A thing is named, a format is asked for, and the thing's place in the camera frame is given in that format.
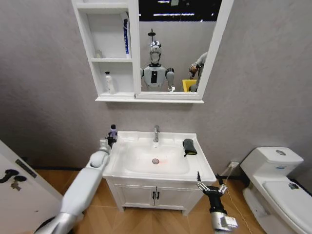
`white door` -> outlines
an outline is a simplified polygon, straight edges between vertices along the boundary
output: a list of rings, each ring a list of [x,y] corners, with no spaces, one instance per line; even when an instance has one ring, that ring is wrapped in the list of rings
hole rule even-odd
[[[13,175],[14,171],[6,174],[7,170],[15,170],[18,175]],[[26,180],[12,185],[15,177]],[[2,141],[0,182],[0,233],[34,231],[59,213],[62,195]]]
[[[116,185],[122,206],[153,207],[156,197],[155,186]]]
[[[196,190],[157,187],[155,207],[185,210]]]

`sink basin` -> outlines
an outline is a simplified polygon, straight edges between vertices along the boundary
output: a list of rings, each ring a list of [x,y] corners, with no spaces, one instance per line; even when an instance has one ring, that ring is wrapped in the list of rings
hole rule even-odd
[[[159,133],[159,142],[153,142],[154,132],[118,132],[110,162],[103,177],[133,177],[196,181],[197,171],[202,181],[216,178],[194,133]],[[185,155],[183,140],[194,141],[197,155]]]
[[[124,167],[132,172],[180,175],[190,170],[183,148],[174,142],[153,143],[143,138],[127,142],[124,153]]]

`door lock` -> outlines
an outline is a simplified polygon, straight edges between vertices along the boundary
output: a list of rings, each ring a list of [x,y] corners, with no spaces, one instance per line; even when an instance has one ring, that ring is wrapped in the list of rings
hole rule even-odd
[[[23,182],[26,180],[27,180],[27,178],[22,176],[22,175],[18,175],[16,177],[14,177],[14,182],[11,184],[11,188],[16,189],[17,191],[21,190],[21,187],[19,186],[19,182]]]

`white bottle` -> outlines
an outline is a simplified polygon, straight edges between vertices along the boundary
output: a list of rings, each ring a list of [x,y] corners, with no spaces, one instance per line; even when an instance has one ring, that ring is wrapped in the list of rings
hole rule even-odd
[[[105,72],[106,74],[106,83],[107,83],[107,88],[108,88],[108,92],[110,94],[115,94],[115,88],[114,88],[114,84],[113,84],[113,78],[111,77],[111,75],[109,74],[109,72]]]

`wall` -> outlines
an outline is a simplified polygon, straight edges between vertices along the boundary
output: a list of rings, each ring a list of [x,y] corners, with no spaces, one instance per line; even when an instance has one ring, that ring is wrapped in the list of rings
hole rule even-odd
[[[157,123],[197,133],[215,173],[254,147],[290,147],[312,191],[311,11],[235,0],[205,104],[99,103],[70,1],[0,1],[0,138],[34,165],[83,167],[111,123]]]
[[[182,80],[190,77],[189,67],[208,51],[215,22],[140,22],[140,56],[141,68],[144,69],[150,60],[151,37],[147,34],[151,28],[156,33],[154,40],[161,43],[160,63],[164,68],[175,70],[175,89],[183,92]],[[167,82],[162,91],[168,91]]]

